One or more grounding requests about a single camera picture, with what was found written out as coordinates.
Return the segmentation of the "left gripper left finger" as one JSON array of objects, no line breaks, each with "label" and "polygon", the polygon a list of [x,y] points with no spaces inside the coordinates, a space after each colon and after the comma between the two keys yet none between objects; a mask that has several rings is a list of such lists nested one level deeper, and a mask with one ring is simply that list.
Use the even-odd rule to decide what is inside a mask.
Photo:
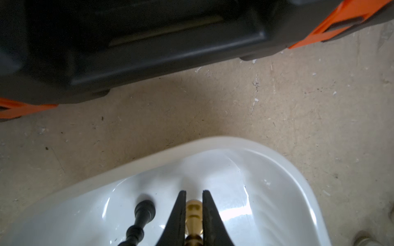
[{"label": "left gripper left finger", "polygon": [[186,191],[180,191],[156,246],[185,245]]}]

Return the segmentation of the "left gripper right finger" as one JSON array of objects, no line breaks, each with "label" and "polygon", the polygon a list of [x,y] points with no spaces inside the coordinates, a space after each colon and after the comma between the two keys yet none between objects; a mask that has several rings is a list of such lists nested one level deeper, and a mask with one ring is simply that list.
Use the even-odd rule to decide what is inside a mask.
[{"label": "left gripper right finger", "polygon": [[204,246],[234,246],[225,229],[220,214],[216,208],[211,193],[204,190],[203,204],[203,245]]}]

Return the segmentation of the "gold chess piece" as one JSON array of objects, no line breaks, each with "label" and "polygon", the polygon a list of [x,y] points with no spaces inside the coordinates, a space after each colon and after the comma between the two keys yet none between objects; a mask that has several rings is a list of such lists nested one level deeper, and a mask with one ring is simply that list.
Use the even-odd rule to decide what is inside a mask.
[{"label": "gold chess piece", "polygon": [[186,203],[185,246],[203,245],[203,203],[189,200]]}]

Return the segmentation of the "black chess piece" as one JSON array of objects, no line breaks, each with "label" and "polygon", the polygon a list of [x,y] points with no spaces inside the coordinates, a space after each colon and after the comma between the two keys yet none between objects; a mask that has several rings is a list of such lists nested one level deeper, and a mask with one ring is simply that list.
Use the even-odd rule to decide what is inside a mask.
[{"label": "black chess piece", "polygon": [[127,229],[125,240],[118,246],[137,246],[143,240],[144,227],[155,218],[155,204],[150,200],[138,203],[135,207],[134,215],[134,225]]}]

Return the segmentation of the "white storage box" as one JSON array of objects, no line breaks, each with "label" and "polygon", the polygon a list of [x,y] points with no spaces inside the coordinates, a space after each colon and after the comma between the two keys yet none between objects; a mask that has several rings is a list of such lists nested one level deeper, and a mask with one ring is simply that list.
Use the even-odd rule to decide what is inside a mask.
[{"label": "white storage box", "polygon": [[150,200],[156,214],[144,246],[186,237],[181,218],[190,200],[210,193],[225,236],[235,246],[329,246],[317,199],[304,176],[278,152],[247,139],[192,141],[125,164],[63,189],[29,207],[2,238],[3,246],[117,246]]}]

